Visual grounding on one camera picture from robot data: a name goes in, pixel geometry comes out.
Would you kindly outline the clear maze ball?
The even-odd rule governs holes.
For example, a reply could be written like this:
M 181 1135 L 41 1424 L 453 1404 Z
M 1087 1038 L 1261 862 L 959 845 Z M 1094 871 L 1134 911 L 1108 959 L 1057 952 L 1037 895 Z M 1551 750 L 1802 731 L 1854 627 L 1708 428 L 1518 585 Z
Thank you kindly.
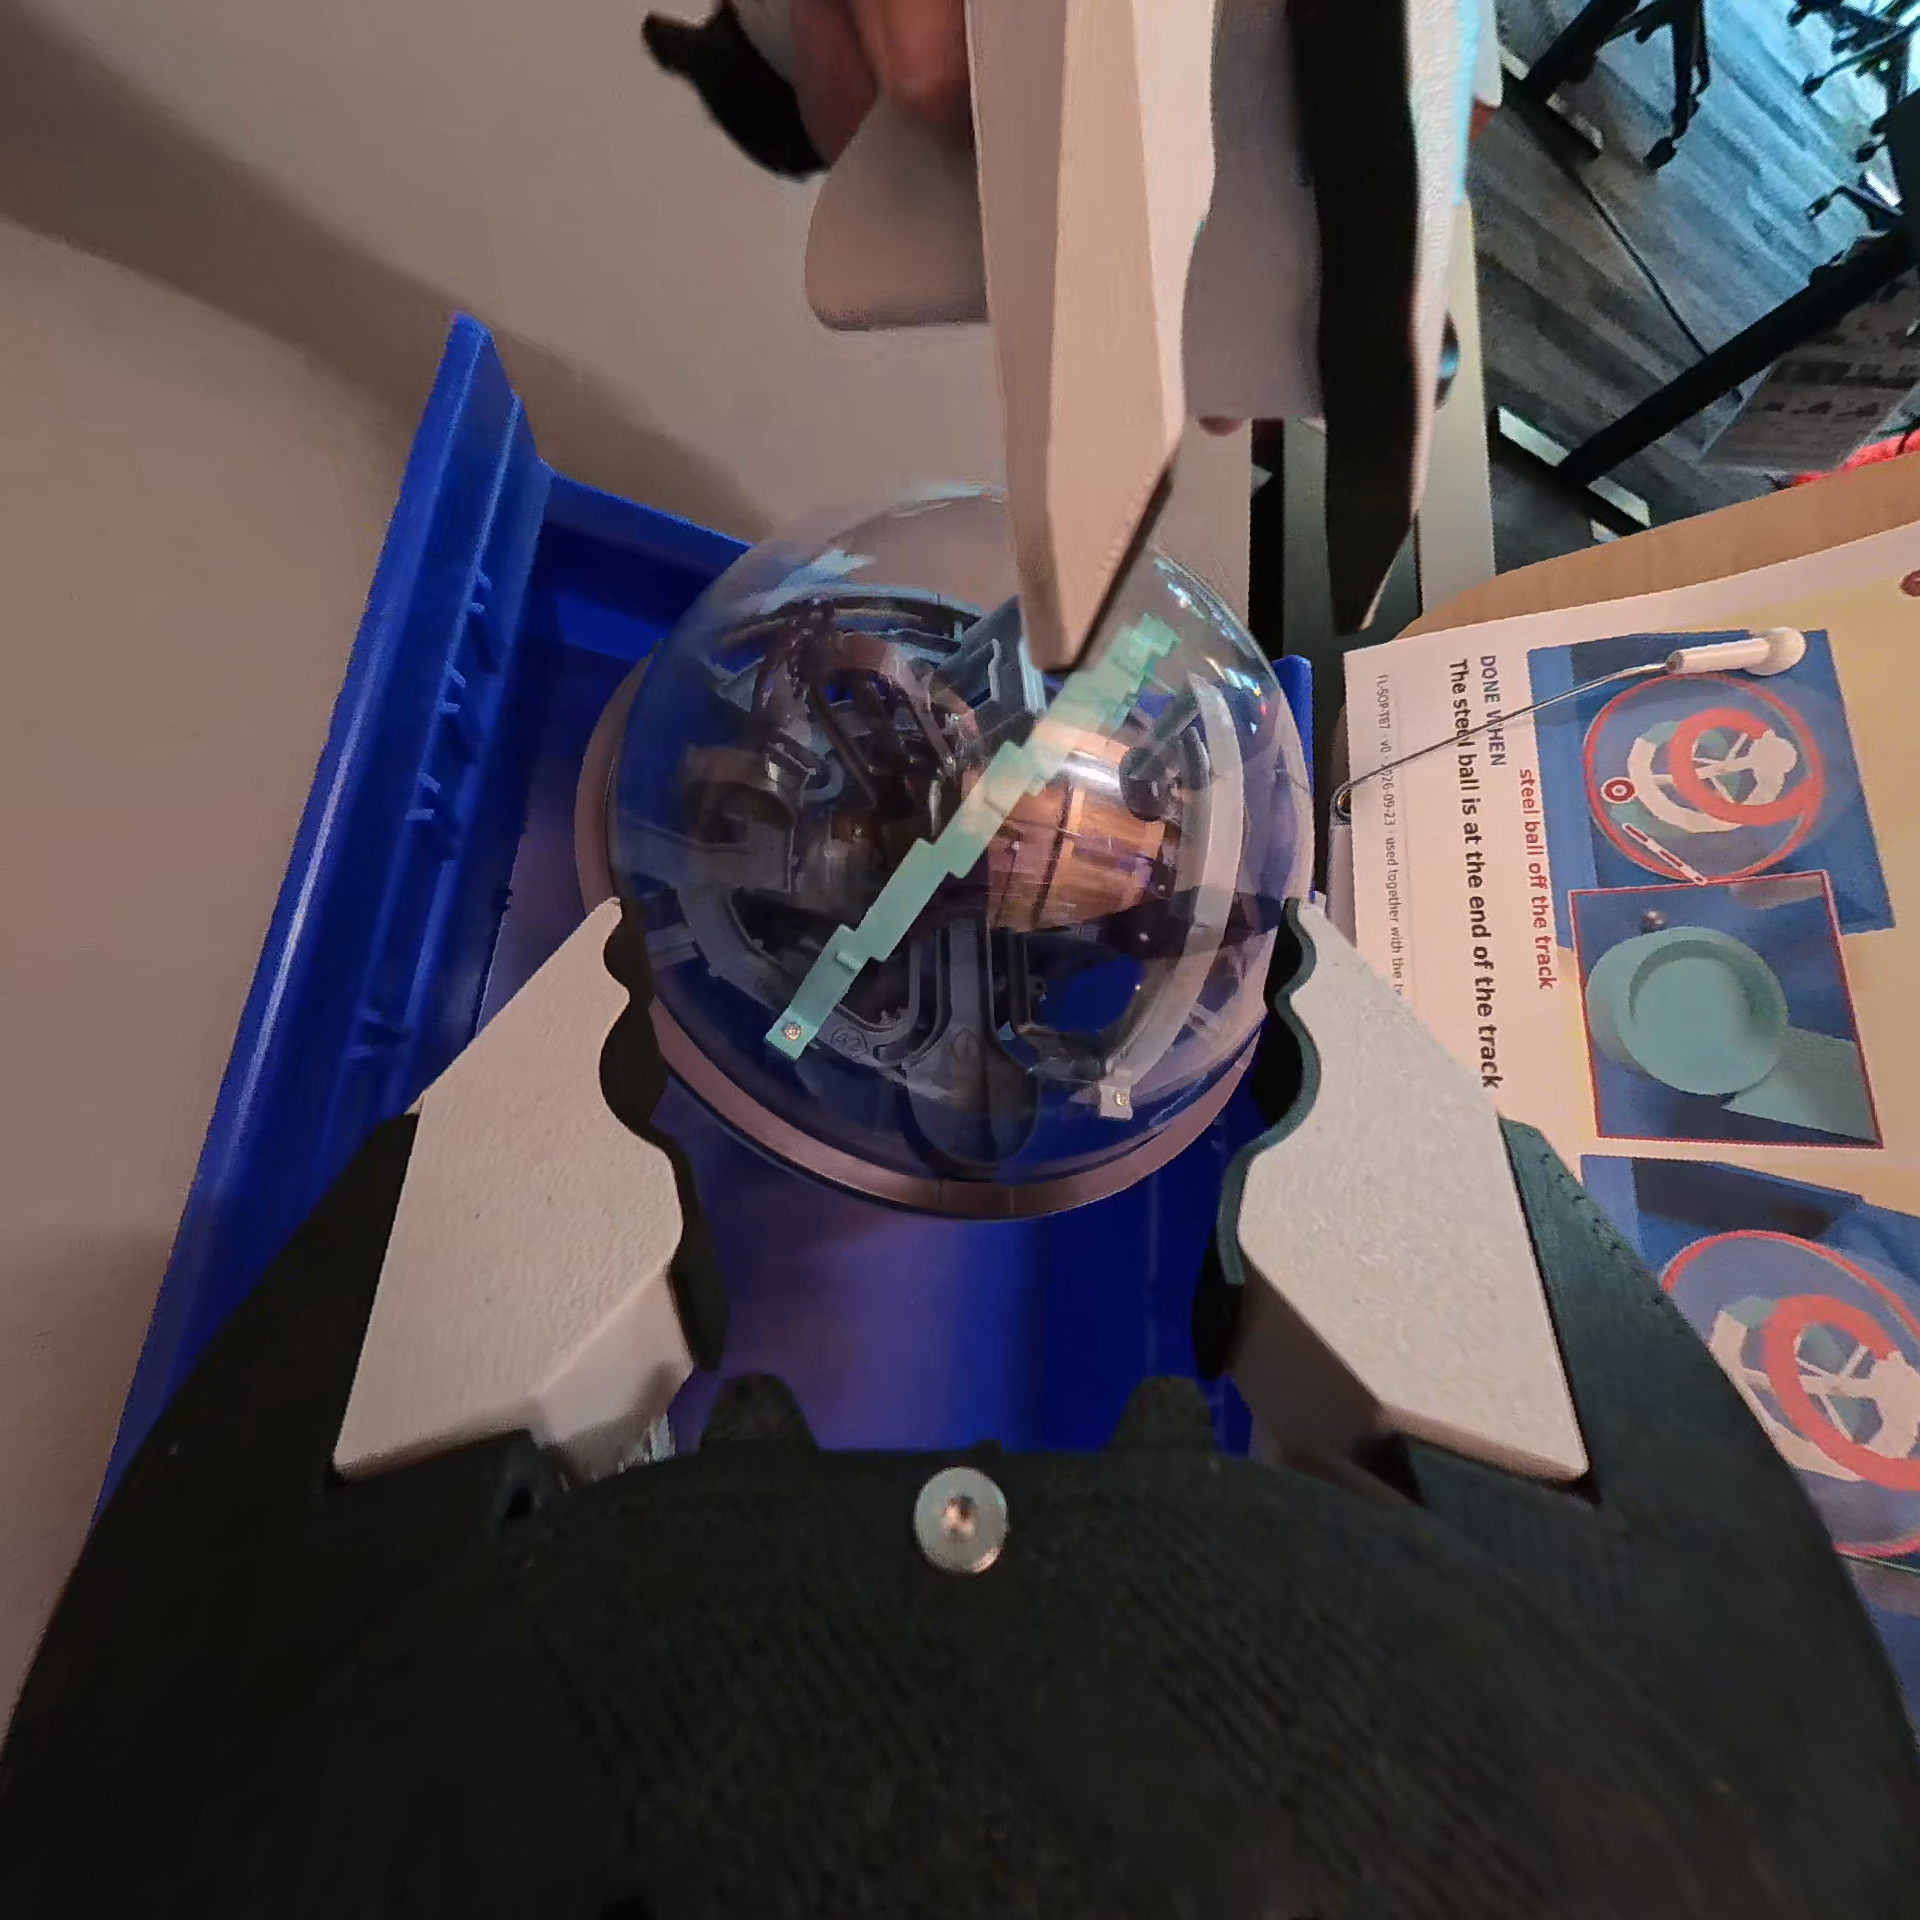
M 932 487 L 735 558 L 610 700 L 585 877 L 671 1073 L 884 1204 L 1043 1216 L 1174 1160 L 1311 879 L 1311 684 L 1159 548 L 1036 663 L 1005 509 Z

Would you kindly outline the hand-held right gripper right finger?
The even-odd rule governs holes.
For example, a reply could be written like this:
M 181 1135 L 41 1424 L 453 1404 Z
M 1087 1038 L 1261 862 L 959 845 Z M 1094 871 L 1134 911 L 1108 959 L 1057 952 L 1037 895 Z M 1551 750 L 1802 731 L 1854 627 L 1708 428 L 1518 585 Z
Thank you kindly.
M 1215 1216 L 1219 1350 L 1255 1451 L 1340 1472 L 1412 1443 L 1582 1480 L 1494 1104 L 1316 905 L 1287 903 L 1273 957 L 1287 1079 Z

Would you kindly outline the blue plastic bin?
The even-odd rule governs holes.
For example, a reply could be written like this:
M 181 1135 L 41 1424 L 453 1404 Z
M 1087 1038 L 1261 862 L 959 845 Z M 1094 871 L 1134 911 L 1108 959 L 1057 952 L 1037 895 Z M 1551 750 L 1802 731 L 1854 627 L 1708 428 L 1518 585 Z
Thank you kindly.
M 743 543 L 555 472 L 492 334 L 453 319 L 97 1505 L 369 1132 L 581 925 L 572 813 L 617 685 Z M 727 1277 L 725 1376 L 831 1446 L 1091 1449 L 1196 1376 L 1237 1093 L 1140 1183 L 949 1220 L 809 1179 L 671 1080 L 658 1120 Z

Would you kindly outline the brown cardboard backing board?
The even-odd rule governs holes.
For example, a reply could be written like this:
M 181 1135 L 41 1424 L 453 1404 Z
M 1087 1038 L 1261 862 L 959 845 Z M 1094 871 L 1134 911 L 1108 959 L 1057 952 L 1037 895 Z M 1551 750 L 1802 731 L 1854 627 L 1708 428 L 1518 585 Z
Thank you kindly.
M 1406 638 L 1501 617 L 1677 591 L 1918 521 L 1918 451 L 1497 573 L 1426 609 Z

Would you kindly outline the illustrated instruction sheet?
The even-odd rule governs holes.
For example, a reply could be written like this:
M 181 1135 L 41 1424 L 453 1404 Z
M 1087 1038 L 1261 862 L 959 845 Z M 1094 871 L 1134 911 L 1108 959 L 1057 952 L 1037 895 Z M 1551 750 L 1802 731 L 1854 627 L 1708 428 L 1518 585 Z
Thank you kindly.
M 1639 1248 L 1834 1544 L 1915 1574 L 1915 523 L 1350 656 L 1355 947 Z

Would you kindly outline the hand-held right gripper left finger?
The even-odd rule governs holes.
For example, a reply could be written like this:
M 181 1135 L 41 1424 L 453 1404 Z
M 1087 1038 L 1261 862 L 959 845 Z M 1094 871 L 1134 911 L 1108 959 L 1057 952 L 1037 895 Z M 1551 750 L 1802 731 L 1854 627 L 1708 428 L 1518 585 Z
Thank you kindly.
M 644 932 L 606 900 L 411 1111 L 338 1475 L 509 1433 L 575 1480 L 641 1461 L 730 1329 L 662 1093 Z

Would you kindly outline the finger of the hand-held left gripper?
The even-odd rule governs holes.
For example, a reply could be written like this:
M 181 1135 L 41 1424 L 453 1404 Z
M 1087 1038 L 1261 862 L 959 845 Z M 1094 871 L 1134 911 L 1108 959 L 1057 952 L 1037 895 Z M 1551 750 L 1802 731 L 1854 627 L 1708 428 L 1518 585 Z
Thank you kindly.
M 1073 670 L 1166 505 L 1214 190 L 1211 1 L 973 1 L 967 55 L 1028 654 Z
M 1494 4 L 1215 7 L 1185 391 L 1196 421 L 1324 428 L 1340 632 L 1377 614 L 1423 503 L 1473 140 L 1500 100 Z

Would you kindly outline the person's left hand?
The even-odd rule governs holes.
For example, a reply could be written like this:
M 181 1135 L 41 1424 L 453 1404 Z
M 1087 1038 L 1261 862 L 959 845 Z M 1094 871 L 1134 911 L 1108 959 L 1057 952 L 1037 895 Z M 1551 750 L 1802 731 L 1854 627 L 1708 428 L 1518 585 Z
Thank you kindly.
M 825 163 L 877 102 L 943 134 L 971 132 L 963 1 L 793 1 L 789 21 L 799 120 Z

